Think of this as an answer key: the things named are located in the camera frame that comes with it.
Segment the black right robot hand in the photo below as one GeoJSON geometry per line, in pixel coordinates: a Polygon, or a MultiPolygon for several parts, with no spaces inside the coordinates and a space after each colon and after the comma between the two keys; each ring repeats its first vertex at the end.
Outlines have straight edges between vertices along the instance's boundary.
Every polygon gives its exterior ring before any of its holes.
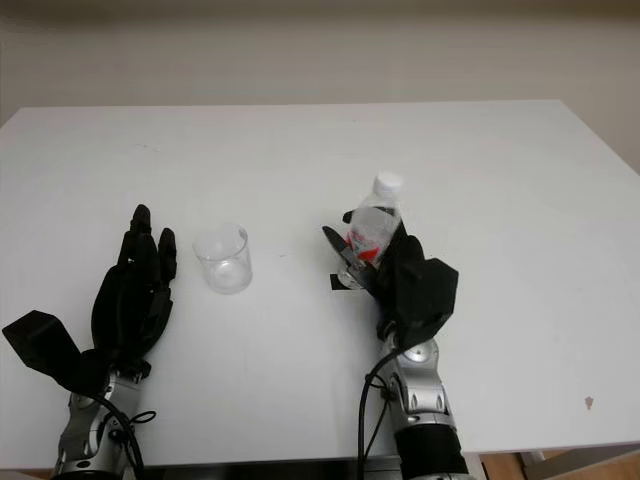
{"type": "Polygon", "coordinates": [[[332,227],[322,231],[344,260],[347,272],[378,303],[382,319],[377,335],[394,335],[394,348],[406,351],[435,337],[453,312],[458,272],[437,258],[426,259],[419,240],[400,223],[380,264],[358,259],[332,227]]]}

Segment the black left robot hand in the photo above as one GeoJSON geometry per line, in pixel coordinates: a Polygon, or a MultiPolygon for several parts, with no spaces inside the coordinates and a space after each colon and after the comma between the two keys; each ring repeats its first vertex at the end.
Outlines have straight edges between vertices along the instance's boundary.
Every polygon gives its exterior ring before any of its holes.
{"type": "Polygon", "coordinates": [[[94,350],[118,371],[146,378],[146,355],[158,342],[172,310],[170,283],[176,277],[175,234],[152,236],[151,213],[136,207],[117,262],[106,273],[91,315],[94,350]]]}

